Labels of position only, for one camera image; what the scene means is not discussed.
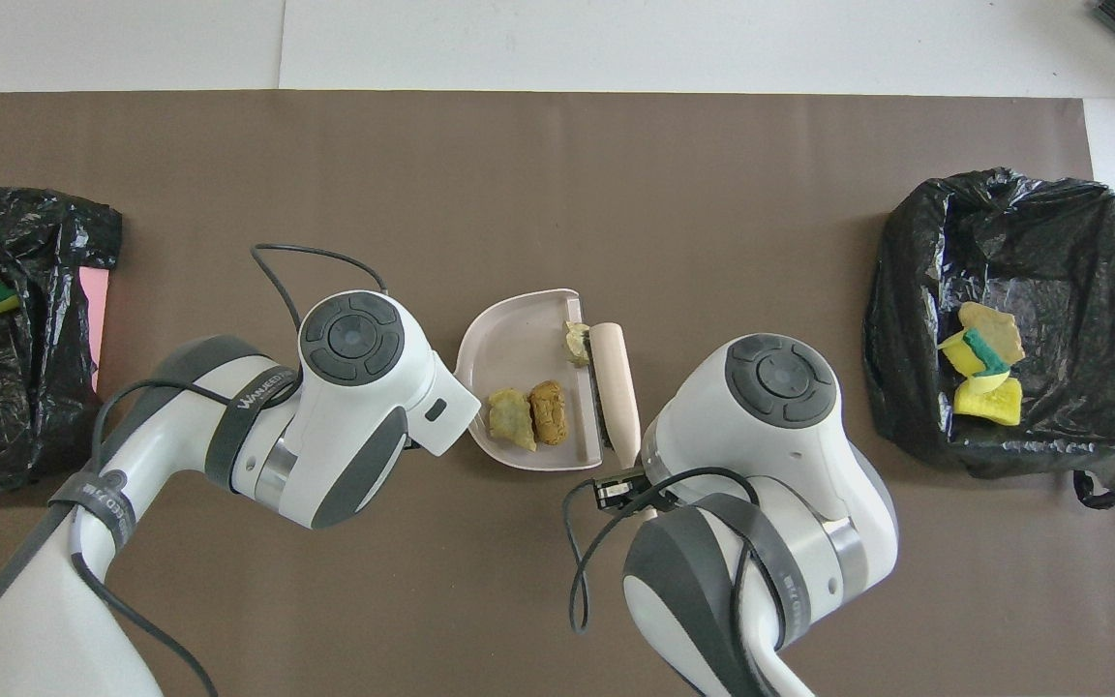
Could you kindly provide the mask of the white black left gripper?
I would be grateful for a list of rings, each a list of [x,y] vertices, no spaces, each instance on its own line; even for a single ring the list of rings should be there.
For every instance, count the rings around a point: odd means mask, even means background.
[[[439,456],[450,451],[481,410],[481,401],[430,352],[432,375],[410,410],[410,439]]]

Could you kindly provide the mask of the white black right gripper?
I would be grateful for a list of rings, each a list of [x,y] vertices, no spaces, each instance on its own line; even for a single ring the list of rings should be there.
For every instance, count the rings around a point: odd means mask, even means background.
[[[597,507],[620,510],[649,488],[650,482],[644,469],[619,469],[594,480],[594,502]]]

